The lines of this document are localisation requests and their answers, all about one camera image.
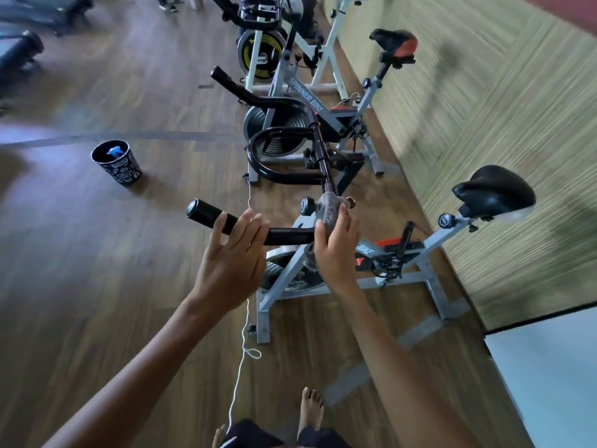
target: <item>bare foot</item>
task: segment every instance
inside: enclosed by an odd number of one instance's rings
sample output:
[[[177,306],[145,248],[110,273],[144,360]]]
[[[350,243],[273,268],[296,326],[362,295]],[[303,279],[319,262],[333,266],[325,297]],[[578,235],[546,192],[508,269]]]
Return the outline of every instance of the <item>bare foot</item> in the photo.
[[[214,441],[211,442],[211,448],[218,448],[222,444],[222,441],[224,440],[224,437],[226,437],[226,425],[225,424],[223,424],[215,432]]]
[[[324,417],[324,399],[317,390],[310,390],[305,387],[303,390],[303,400],[300,403],[300,421],[298,422],[298,434],[303,429],[309,427],[316,431],[321,428],[321,420]]]

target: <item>hand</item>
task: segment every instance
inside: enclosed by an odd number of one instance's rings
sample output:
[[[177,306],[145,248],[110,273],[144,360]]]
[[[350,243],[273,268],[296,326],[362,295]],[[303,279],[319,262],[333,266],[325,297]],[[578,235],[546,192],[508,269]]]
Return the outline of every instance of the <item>hand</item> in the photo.
[[[342,294],[358,287],[354,266],[354,250],[359,244],[360,222],[351,217],[344,204],[340,204],[338,221],[326,239],[325,226],[321,220],[315,225],[315,261],[317,269],[330,290]]]
[[[195,287],[188,299],[201,307],[208,305],[219,316],[237,308],[257,291],[265,273],[266,259],[263,243],[270,223],[247,209],[232,228],[228,241],[222,245],[222,229],[226,213],[214,223],[210,241],[205,249]]]

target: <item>brake knob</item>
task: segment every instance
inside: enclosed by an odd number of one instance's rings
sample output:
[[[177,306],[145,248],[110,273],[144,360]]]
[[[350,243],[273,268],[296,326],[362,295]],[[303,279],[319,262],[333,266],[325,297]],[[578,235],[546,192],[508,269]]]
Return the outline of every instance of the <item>brake knob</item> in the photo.
[[[317,203],[313,198],[306,196],[300,201],[300,214],[309,216],[317,209]]]
[[[456,217],[452,214],[441,214],[437,220],[437,224],[442,229],[450,229],[456,226]]]

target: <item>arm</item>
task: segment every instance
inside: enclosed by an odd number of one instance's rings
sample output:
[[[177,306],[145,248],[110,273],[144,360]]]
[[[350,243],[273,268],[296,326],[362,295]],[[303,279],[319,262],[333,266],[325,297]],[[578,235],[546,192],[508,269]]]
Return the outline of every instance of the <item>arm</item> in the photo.
[[[253,294],[265,272],[263,243],[269,222],[245,211],[226,245],[222,213],[197,274],[195,287],[164,328],[44,445],[129,445],[184,360],[215,324]]]
[[[400,445],[480,447],[470,429],[420,376],[369,306],[356,282],[354,249],[358,241],[359,222],[350,220],[341,206],[338,223],[328,241],[324,226],[315,228],[317,267],[339,297]]]

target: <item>black trash can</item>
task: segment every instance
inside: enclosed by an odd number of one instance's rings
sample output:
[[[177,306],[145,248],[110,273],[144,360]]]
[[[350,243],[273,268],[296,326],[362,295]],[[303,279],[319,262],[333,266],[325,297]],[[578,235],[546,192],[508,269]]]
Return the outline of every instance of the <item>black trash can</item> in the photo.
[[[91,159],[108,172],[116,182],[129,186],[141,177],[141,168],[124,140],[109,140],[91,151]]]

